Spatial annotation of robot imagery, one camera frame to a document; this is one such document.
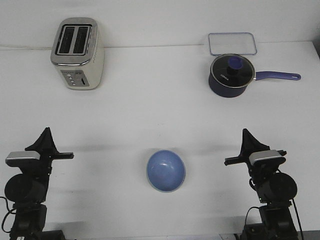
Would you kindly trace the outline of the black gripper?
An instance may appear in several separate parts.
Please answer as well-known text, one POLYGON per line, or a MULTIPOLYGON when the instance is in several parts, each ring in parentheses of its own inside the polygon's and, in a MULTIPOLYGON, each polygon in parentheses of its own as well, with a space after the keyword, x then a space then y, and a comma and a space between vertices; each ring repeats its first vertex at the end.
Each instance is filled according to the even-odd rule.
POLYGON ((248 129, 244 128, 242 130, 240 155, 225 158, 224 165, 245 163, 252 182, 264 183, 286 161, 285 155, 287 152, 285 150, 269 149, 268 145, 259 142, 248 129))
POLYGON ((36 160, 27 160, 24 173, 33 177, 49 176, 52 173, 53 160, 73 159, 73 152, 59 152, 54 143, 52 132, 46 127, 39 138, 29 147, 24 149, 27 153, 35 152, 39 154, 36 160))

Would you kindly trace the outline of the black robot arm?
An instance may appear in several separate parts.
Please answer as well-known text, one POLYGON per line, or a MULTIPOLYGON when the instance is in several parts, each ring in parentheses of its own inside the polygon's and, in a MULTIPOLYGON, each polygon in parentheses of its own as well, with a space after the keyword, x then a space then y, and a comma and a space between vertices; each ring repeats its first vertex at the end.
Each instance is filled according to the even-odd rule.
POLYGON ((62 230, 45 231, 46 201, 54 160, 72 159, 73 152, 59 152, 52 132, 46 127, 39 138, 23 151, 13 151, 5 159, 9 167, 21 173, 5 185, 5 198, 13 203, 8 215, 14 222, 8 231, 11 240, 64 240, 62 230))
POLYGON ((289 207, 298 188, 294 179, 279 170, 285 163, 285 150, 274 150, 259 142, 246 128, 242 130, 240 153, 226 158, 224 164, 245 163, 250 176, 249 185, 262 204, 258 207, 260 223, 245 223, 240 240, 296 240, 289 207))

